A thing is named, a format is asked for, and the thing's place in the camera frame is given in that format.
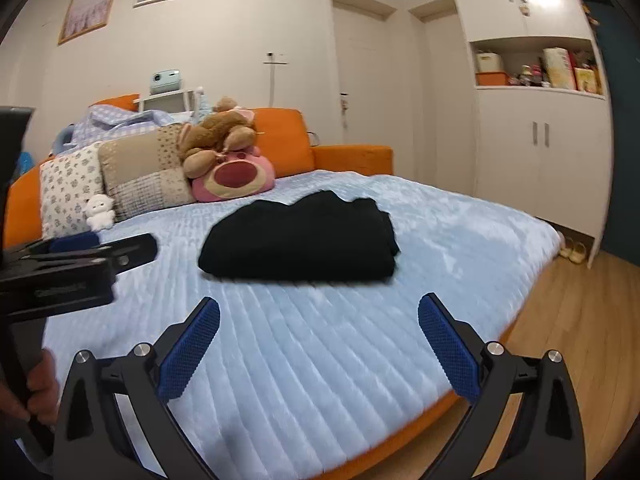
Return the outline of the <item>black garment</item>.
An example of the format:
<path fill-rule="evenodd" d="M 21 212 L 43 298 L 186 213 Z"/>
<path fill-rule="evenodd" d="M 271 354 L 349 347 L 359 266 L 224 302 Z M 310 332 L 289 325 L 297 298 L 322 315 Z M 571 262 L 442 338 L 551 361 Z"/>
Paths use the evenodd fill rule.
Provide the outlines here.
<path fill-rule="evenodd" d="M 376 282 L 400 249 L 375 200 L 319 191 L 285 205 L 255 200 L 218 221 L 198 255 L 215 278 L 270 282 Z"/>

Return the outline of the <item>beige patchwork pillow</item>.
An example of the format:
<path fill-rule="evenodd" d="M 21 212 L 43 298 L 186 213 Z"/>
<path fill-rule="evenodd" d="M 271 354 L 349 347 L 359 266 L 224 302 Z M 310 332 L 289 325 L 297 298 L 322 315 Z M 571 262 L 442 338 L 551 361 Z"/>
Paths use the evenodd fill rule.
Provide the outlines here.
<path fill-rule="evenodd" d="M 104 190 L 116 221 L 194 203 L 177 141 L 183 124 L 104 142 L 98 149 Z"/>

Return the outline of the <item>floral white pillow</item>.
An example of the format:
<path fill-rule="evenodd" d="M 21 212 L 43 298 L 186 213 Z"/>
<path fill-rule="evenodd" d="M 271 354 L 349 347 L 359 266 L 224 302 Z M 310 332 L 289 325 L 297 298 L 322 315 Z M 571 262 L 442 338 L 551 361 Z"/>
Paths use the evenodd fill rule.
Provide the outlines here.
<path fill-rule="evenodd" d="M 41 237 L 55 238 L 90 231 L 88 200 L 104 191 L 96 142 L 44 162 L 39 168 Z"/>

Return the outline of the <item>blue checked blanket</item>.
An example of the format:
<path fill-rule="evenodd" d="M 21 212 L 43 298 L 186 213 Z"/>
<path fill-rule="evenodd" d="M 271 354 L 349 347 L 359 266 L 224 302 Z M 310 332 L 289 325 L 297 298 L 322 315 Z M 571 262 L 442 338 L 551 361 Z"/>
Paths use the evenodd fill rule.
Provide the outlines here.
<path fill-rule="evenodd" d="M 55 138 L 51 154 L 58 156 L 77 151 L 96 142 L 111 141 L 124 136 L 150 133 L 157 128 L 188 122 L 188 112 L 169 114 L 163 110 L 130 112 L 113 105 L 90 106 L 77 124 L 65 127 Z"/>

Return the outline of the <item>pink bear plush pillow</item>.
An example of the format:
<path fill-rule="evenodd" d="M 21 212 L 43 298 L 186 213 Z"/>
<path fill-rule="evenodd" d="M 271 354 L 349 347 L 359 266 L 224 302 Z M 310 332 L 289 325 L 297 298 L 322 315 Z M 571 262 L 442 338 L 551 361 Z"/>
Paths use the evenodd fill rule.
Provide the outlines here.
<path fill-rule="evenodd" d="M 257 146 L 230 152 L 201 177 L 192 180 L 194 200 L 201 203 L 222 202 L 270 191 L 274 187 L 271 162 Z"/>

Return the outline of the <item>light blue quilted bed cover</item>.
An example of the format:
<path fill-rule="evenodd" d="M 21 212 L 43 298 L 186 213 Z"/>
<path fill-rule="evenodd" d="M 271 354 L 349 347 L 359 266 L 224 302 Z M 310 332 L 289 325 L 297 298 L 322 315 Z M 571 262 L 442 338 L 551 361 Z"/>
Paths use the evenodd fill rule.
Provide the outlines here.
<path fill-rule="evenodd" d="M 434 292 L 455 318 L 496 339 L 559 250 L 546 222 L 400 177 L 317 170 L 280 179 L 267 198 L 292 204 L 320 190 L 370 197 L 388 212 L 399 246 L 388 282 L 217 280 L 198 268 L 198 253 L 237 202 L 140 214 L 102 240 L 150 233 L 157 258 L 119 275 L 108 306 L 50 318 L 43 342 L 58 377 L 79 350 L 121 356 L 212 297 L 220 329 L 171 411 L 220 478 L 314 478 L 372 450 L 448 393 L 418 324 L 423 295 Z"/>

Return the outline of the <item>pair of slippers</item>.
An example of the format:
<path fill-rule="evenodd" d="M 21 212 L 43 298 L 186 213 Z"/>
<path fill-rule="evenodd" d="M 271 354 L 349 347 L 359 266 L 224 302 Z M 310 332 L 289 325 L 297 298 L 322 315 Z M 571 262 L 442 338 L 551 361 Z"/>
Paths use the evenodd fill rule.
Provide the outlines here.
<path fill-rule="evenodd" d="M 582 264 L 587 259 L 587 247 L 582 242 L 571 238 L 562 241 L 559 255 L 575 264 Z"/>

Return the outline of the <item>white bedside shelf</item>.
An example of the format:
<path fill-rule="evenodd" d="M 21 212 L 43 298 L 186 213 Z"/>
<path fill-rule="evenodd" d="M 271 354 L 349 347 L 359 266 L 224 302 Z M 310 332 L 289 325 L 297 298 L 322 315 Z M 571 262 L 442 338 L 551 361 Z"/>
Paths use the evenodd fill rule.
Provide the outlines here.
<path fill-rule="evenodd" d="M 198 104 L 194 90 L 175 90 L 134 100 L 139 112 L 161 110 L 168 114 L 193 113 Z"/>

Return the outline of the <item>wooden framed picture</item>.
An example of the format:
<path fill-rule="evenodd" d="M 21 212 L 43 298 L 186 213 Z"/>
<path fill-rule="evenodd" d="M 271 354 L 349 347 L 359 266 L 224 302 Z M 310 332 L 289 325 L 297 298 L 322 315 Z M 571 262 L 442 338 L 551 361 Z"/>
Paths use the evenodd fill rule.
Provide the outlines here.
<path fill-rule="evenodd" d="M 70 0 L 58 45 L 107 25 L 114 0 Z"/>

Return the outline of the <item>white door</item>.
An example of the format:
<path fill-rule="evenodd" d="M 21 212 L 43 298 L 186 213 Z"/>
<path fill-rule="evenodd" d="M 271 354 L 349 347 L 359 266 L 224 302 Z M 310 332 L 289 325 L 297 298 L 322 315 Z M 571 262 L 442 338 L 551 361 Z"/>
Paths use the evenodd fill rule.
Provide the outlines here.
<path fill-rule="evenodd" d="M 416 74 L 412 84 L 414 163 L 419 181 L 471 195 L 475 179 L 472 67 L 454 0 L 409 11 Z"/>
<path fill-rule="evenodd" d="M 395 12 L 378 0 L 332 0 L 344 139 L 392 146 L 392 42 Z"/>

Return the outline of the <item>white wardrobe cabinet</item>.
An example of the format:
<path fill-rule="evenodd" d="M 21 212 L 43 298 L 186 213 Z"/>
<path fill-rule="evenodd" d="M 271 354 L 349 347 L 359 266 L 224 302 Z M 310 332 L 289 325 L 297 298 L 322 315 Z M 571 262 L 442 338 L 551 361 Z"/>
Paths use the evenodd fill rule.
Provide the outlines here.
<path fill-rule="evenodd" d="M 475 86 L 474 193 L 564 229 L 593 263 L 613 177 L 613 121 L 599 48 L 580 0 L 454 0 L 472 63 L 502 56 L 510 86 Z M 598 76 L 599 94 L 552 88 L 545 48 Z"/>

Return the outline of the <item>orange storage box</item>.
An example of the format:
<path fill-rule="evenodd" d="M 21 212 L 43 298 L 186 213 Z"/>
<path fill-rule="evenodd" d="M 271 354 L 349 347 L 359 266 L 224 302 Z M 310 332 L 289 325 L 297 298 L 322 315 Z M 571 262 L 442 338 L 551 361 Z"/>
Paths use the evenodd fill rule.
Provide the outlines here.
<path fill-rule="evenodd" d="M 475 74 L 476 84 L 483 87 L 510 86 L 510 76 L 505 72 L 479 72 Z"/>

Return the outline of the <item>white container on shelf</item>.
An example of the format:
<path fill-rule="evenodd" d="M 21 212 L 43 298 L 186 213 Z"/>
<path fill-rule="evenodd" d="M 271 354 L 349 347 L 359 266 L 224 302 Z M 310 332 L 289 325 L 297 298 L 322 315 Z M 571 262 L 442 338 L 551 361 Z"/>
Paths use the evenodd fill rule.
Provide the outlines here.
<path fill-rule="evenodd" d="M 477 73 L 503 73 L 502 56 L 496 52 L 476 52 L 475 64 Z"/>

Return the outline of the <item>yellow book on shelf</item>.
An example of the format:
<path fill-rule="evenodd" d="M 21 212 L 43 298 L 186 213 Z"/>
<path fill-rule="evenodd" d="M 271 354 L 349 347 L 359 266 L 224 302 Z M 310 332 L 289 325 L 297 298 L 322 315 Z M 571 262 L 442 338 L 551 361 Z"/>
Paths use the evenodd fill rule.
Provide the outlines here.
<path fill-rule="evenodd" d="M 575 67 L 576 88 L 578 91 L 599 94 L 598 76 L 590 67 Z"/>

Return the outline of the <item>white door left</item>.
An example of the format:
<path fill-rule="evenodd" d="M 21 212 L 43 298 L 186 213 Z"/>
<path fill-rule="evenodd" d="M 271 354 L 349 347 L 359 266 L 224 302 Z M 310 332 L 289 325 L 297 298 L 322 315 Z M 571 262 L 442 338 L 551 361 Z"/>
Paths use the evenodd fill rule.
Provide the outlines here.
<path fill-rule="evenodd" d="M 344 139 L 392 146 L 392 42 L 395 12 L 378 0 L 332 0 Z"/>

